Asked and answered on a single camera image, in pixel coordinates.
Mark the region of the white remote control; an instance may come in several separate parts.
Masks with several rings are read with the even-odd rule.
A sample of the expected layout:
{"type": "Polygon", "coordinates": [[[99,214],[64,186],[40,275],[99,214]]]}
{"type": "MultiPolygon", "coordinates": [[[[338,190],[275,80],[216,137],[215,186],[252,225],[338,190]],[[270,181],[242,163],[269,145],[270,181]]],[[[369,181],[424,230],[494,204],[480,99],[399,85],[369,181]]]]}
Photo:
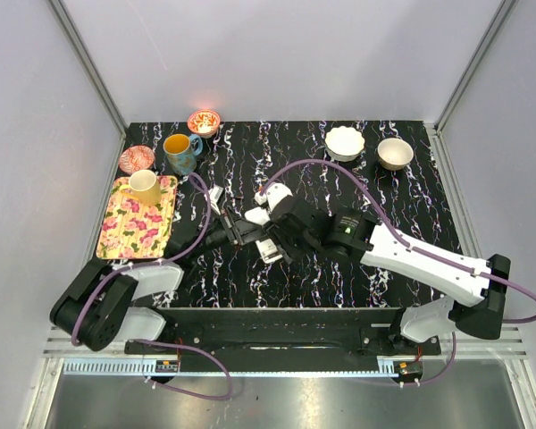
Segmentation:
{"type": "MultiPolygon", "coordinates": [[[[269,212],[265,208],[255,207],[245,212],[245,219],[256,226],[264,227],[270,221],[269,212]]],[[[282,259],[282,254],[274,241],[264,231],[255,241],[260,257],[265,264],[272,264],[282,259]]]]}

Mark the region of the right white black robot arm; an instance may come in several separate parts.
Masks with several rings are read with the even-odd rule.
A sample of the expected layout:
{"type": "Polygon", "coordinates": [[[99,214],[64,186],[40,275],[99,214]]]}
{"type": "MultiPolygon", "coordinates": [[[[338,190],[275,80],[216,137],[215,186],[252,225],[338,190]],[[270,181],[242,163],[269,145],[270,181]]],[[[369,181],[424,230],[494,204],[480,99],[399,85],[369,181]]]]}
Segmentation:
{"type": "Polygon", "coordinates": [[[264,230],[294,260],[308,252],[398,273],[442,293],[419,307],[400,309],[389,328],[393,350],[407,354],[433,336],[460,331],[482,340],[501,334],[511,261],[500,254],[471,258],[414,239],[367,213],[343,208],[326,214],[285,196],[263,205],[264,230]]]}

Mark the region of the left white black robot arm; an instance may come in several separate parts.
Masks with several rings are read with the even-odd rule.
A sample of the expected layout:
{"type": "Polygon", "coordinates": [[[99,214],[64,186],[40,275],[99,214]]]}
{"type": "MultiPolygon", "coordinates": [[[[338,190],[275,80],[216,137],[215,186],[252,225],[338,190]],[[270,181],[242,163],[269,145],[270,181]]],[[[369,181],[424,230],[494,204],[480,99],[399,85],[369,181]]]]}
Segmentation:
{"type": "Polygon", "coordinates": [[[179,286],[188,277],[189,263],[210,249],[265,242],[268,222],[262,208],[244,216],[225,210],[201,231],[195,225],[177,228],[161,257],[121,266],[94,257],[55,302],[49,320],[79,345],[91,351],[105,349],[133,317],[133,301],[179,286]]]}

